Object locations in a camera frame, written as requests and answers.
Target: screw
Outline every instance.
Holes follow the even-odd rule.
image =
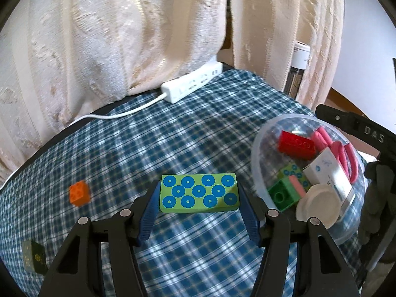
[[[274,209],[268,210],[267,213],[268,213],[268,215],[269,215],[270,217],[273,217],[273,218],[276,218],[276,217],[279,215],[279,212],[276,211],[276,210],[274,210]]]
[[[128,217],[128,216],[131,215],[131,210],[129,210],[129,209],[121,210],[120,215],[121,215],[122,217]]]
[[[78,224],[86,224],[88,222],[88,218],[87,217],[81,217],[78,219]]]
[[[320,220],[318,218],[311,218],[310,222],[314,225],[314,226],[318,226],[320,225]]]

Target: wall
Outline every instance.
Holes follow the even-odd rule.
[[[345,0],[341,53],[332,87],[396,133],[396,28],[377,0]]]

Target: orange block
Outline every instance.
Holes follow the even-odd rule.
[[[70,203],[80,207],[90,201],[90,188],[84,181],[79,181],[69,188]]]

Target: white power strip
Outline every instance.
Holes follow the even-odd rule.
[[[161,91],[166,93],[165,100],[174,104],[205,86],[209,80],[222,72],[223,64],[221,62],[210,61],[187,75],[163,83]]]

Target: beige round lid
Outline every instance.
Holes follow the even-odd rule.
[[[296,219],[307,221],[317,217],[328,229],[337,221],[340,210],[341,201],[335,190],[330,185],[317,184],[298,202]]]

